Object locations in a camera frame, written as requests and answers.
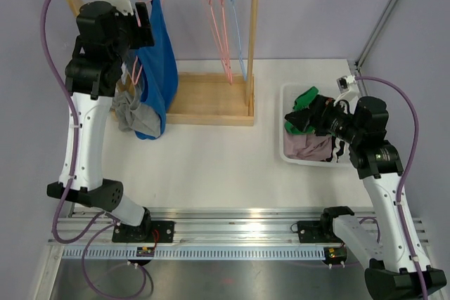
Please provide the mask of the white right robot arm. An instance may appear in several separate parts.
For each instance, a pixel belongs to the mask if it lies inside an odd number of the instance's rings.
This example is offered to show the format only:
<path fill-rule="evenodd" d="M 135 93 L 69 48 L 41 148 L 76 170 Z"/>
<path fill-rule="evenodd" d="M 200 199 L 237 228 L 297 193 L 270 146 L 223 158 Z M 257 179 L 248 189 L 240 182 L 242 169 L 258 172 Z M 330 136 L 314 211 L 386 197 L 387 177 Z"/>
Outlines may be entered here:
<path fill-rule="evenodd" d="M 354 113 L 332 98 L 318 95 L 305 108 L 285 115 L 296 129 L 313 128 L 349 144 L 350 161 L 371 199 L 379 226 L 377 242 L 346 207 L 324 209 L 323 239 L 342 240 L 364 268 L 372 299 L 427 299 L 447 284 L 444 271 L 433 268 L 418 239 L 401 180 L 406 172 L 397 149 L 386 140 L 386 103 L 364 96 Z"/>

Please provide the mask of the pink wire hanger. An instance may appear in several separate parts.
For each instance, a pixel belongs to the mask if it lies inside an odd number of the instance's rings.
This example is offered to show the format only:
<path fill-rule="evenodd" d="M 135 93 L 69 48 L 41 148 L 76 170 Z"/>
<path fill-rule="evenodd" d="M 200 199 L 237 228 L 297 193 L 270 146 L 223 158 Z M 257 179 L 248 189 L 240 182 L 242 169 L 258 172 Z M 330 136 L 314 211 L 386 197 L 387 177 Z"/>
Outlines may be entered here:
<path fill-rule="evenodd" d="M 233 74 L 231 70 L 231 59 L 230 59 L 228 32 L 226 26 L 225 5 L 224 0 L 217 0 L 217 1 L 218 5 L 220 6 L 220 14 L 219 14 L 220 30 L 217 33 L 219 34 L 219 44 L 221 47 L 221 61 L 223 62 L 224 72 L 226 74 L 228 83 L 232 85 Z"/>

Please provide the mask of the blue tank top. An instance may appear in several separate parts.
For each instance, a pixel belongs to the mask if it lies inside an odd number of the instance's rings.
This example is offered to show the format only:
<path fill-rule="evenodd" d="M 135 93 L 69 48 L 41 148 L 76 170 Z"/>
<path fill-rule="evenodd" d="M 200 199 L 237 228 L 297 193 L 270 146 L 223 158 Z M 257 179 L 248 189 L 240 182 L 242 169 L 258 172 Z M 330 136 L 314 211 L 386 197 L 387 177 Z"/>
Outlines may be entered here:
<path fill-rule="evenodd" d="M 161 0 L 151 0 L 150 23 L 155 44 L 136 52 L 143 66 L 143 92 L 139 112 L 148 127 L 138 127 L 135 134 L 141 140 L 155 140 L 164 132 L 167 113 L 179 85 L 178 69 L 162 11 Z"/>

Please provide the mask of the light blue wire hanger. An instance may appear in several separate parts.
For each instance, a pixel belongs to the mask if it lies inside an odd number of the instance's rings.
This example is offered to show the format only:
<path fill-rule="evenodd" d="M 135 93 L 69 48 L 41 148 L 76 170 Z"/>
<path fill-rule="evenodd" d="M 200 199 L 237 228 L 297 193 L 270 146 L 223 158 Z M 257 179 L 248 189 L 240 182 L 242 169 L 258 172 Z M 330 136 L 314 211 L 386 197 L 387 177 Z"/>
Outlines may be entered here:
<path fill-rule="evenodd" d="M 240 65 L 240 70 L 245 81 L 248 80 L 248 73 L 243 60 L 243 49 L 240 37 L 240 28 L 238 23 L 238 16 L 236 11 L 236 0 L 226 0 L 228 4 L 229 20 L 231 21 L 231 31 L 236 56 Z"/>

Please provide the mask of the green tank top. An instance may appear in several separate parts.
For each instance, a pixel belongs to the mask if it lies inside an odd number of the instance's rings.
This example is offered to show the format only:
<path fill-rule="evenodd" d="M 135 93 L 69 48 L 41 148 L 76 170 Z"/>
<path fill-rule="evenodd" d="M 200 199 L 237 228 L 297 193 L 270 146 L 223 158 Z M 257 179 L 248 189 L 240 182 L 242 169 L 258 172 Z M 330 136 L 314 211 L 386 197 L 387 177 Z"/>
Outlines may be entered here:
<path fill-rule="evenodd" d="M 303 110 L 304 108 L 308 107 L 308 105 L 313 101 L 313 99 L 315 99 L 315 97 L 318 94 L 319 90 L 315 86 L 310 87 L 308 90 L 306 90 L 304 93 L 302 93 L 295 99 L 292 111 L 296 112 L 298 110 Z M 314 127 L 311 126 L 306 131 L 300 131 L 289 121 L 284 122 L 284 129 L 290 135 L 295 136 L 313 134 L 315 132 Z"/>

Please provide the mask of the black white striped tank top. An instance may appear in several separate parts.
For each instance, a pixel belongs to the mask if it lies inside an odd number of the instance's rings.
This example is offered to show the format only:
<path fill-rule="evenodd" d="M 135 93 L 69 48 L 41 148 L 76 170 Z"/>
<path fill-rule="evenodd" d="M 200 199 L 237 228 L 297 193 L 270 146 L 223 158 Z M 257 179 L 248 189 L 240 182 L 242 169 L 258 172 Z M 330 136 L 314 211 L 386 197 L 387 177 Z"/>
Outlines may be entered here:
<path fill-rule="evenodd" d="M 334 136 L 331 137 L 331 153 L 330 156 L 327 157 L 324 162 L 327 163 L 336 163 L 336 164 L 342 164 L 345 162 L 345 157 L 348 153 L 348 144 Z"/>

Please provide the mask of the mauve pink tank top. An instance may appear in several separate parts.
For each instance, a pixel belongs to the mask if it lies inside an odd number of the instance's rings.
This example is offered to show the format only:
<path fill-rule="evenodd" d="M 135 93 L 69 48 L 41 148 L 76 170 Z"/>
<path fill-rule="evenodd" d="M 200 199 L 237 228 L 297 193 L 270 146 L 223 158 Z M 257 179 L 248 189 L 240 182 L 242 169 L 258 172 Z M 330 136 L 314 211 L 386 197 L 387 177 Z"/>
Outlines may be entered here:
<path fill-rule="evenodd" d="M 332 138 L 315 134 L 284 133 L 283 153 L 290 159 L 323 161 L 331 156 Z"/>

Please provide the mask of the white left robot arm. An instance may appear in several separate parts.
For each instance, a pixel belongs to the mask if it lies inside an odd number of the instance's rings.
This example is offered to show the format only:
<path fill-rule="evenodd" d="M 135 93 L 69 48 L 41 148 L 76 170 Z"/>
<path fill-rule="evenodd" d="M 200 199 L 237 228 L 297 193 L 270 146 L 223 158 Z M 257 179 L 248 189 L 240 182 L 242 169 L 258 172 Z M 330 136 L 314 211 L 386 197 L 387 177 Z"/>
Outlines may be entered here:
<path fill-rule="evenodd" d="M 66 163 L 58 181 L 48 185 L 49 197 L 105 211 L 127 229 L 136 242 L 152 233 L 150 212 L 124 194 L 121 182 L 102 174 L 103 138 L 116 83 L 130 50 L 153 46 L 147 7 L 118 10 L 106 1 L 84 4 L 76 18 L 79 34 L 65 68 L 70 99 Z"/>

